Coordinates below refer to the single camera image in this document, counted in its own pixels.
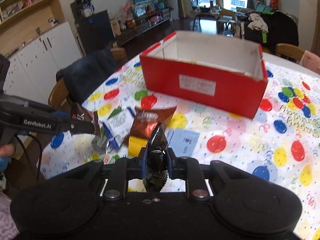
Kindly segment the operator hand blue glove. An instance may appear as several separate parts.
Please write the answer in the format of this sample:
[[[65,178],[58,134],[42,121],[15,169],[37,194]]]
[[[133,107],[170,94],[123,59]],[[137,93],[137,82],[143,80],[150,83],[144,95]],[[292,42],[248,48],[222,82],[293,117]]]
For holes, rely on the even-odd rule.
[[[2,145],[0,147],[0,171],[7,168],[10,158],[14,155],[16,147],[13,144]]]

